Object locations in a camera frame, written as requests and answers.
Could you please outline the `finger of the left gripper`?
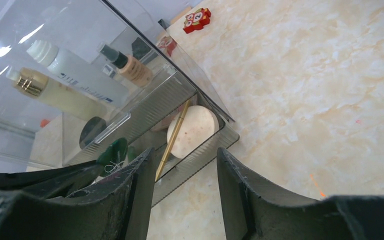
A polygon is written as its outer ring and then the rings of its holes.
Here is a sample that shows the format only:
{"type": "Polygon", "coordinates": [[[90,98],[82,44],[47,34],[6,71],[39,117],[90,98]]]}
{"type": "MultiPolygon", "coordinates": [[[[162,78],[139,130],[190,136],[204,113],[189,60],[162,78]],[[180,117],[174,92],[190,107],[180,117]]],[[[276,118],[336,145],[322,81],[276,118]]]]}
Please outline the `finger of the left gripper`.
{"type": "Polygon", "coordinates": [[[94,182],[104,167],[92,160],[77,165],[48,170],[0,173],[0,191],[23,191],[51,199],[67,197],[94,182]]]}

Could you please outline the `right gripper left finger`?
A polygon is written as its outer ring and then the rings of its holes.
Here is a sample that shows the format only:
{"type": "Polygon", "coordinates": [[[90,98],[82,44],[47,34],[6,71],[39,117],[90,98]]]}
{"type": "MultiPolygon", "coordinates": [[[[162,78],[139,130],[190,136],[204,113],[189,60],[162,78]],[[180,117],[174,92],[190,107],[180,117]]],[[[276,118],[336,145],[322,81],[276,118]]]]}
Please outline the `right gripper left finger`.
{"type": "Polygon", "coordinates": [[[144,240],[148,234],[156,151],[66,197],[0,190],[0,240],[144,240]]]}

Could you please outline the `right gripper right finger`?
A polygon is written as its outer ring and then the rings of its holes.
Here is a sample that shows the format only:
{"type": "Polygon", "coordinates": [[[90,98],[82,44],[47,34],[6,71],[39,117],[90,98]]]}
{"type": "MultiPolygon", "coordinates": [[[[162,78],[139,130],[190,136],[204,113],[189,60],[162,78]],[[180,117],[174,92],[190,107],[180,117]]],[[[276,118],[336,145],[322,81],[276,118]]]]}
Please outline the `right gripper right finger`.
{"type": "Polygon", "coordinates": [[[229,240],[384,240],[384,195],[316,200],[271,182],[222,147],[216,165],[229,240]]]}

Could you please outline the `dark green round disc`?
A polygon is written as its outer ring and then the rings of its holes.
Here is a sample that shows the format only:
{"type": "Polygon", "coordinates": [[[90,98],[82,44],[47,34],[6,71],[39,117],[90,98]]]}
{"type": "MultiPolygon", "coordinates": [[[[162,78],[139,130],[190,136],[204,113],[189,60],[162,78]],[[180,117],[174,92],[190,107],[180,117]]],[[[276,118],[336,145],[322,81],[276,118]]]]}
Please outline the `dark green round disc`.
{"type": "Polygon", "coordinates": [[[125,161],[128,150],[128,141],[121,137],[109,145],[98,157],[96,163],[103,167],[100,177],[106,177],[115,172],[125,161]]]}

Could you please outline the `black round compact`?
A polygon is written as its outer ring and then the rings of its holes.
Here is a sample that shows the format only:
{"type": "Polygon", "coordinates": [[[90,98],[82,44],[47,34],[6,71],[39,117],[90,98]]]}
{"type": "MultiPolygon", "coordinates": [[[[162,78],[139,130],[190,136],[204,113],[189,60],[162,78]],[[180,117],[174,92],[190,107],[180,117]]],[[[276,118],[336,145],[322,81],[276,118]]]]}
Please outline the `black round compact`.
{"type": "Polygon", "coordinates": [[[79,147],[84,149],[107,128],[107,122],[98,116],[92,117],[83,127],[79,137],[79,147]]]}

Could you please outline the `thin wooden makeup brush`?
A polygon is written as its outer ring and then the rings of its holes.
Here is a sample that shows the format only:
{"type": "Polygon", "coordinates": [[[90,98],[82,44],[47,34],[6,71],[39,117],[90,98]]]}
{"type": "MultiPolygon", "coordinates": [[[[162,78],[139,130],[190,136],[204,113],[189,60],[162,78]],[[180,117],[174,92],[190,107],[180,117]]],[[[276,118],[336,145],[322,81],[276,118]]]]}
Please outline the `thin wooden makeup brush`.
{"type": "Polygon", "coordinates": [[[172,134],[170,135],[170,139],[167,143],[167,146],[164,150],[161,161],[160,161],[158,168],[156,170],[155,182],[158,182],[160,177],[161,177],[161,174],[162,174],[164,167],[165,167],[165,165],[169,159],[169,155],[170,155],[172,148],[175,144],[176,138],[179,134],[179,131],[181,129],[181,126],[183,124],[184,118],[187,114],[187,111],[188,111],[190,104],[191,104],[191,100],[188,99],[184,104],[184,108],[183,108],[182,112],[180,113],[179,117],[177,118],[177,121],[176,121],[174,128],[173,128],[173,131],[172,131],[172,134]]]}

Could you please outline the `clear acrylic makeup organizer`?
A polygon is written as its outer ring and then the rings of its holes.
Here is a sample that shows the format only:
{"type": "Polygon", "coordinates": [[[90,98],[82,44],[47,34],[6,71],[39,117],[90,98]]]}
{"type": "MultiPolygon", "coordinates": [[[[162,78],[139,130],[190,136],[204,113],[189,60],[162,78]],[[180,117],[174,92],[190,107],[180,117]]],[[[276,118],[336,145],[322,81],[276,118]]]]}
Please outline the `clear acrylic makeup organizer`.
{"type": "Polygon", "coordinates": [[[185,103],[214,127],[169,153],[156,205],[240,136],[208,78],[134,0],[0,0],[0,173],[96,160],[124,138],[160,159],[185,103]]]}

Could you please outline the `beige round wooden disc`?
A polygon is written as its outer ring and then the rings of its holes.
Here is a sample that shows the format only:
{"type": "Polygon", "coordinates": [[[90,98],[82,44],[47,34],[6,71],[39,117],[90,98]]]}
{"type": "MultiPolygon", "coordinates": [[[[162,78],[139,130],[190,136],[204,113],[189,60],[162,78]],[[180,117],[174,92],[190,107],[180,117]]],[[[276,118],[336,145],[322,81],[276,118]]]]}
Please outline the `beige round wooden disc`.
{"type": "Polygon", "coordinates": [[[183,159],[219,130],[219,121],[210,109],[193,105],[187,109],[171,154],[183,159]]]}

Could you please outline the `clear pump bottle gold collar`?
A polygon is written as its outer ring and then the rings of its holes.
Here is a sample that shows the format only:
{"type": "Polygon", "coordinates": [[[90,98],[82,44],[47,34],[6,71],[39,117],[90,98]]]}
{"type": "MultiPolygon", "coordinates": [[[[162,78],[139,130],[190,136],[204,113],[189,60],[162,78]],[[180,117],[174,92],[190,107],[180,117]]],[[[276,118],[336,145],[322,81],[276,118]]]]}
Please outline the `clear pump bottle gold collar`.
{"type": "Polygon", "coordinates": [[[93,117],[104,118],[107,114],[103,103],[39,71],[25,67],[16,70],[10,67],[6,77],[12,80],[13,87],[21,94],[83,121],[93,117]]]}

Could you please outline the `white squeeze bottle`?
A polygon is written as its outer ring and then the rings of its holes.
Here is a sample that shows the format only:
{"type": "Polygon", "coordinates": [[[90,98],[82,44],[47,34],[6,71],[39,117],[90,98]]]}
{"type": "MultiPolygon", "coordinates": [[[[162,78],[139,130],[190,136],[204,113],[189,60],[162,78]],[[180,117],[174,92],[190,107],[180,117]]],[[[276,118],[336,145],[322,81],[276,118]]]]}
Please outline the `white squeeze bottle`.
{"type": "Polygon", "coordinates": [[[26,52],[59,80],[101,101],[122,108],[129,98],[126,86],[70,50],[49,41],[35,40],[26,52]]]}

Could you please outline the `foundation bottle black cap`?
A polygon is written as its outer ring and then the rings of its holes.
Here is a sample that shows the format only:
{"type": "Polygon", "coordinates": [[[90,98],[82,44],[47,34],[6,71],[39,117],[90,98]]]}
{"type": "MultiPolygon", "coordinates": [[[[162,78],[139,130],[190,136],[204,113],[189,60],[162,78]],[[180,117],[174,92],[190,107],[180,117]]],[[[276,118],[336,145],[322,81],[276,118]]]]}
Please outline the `foundation bottle black cap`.
{"type": "Polygon", "coordinates": [[[97,50],[116,67],[118,76],[140,88],[144,88],[152,82],[154,78],[152,70],[132,55],[124,54],[103,42],[97,50]]]}

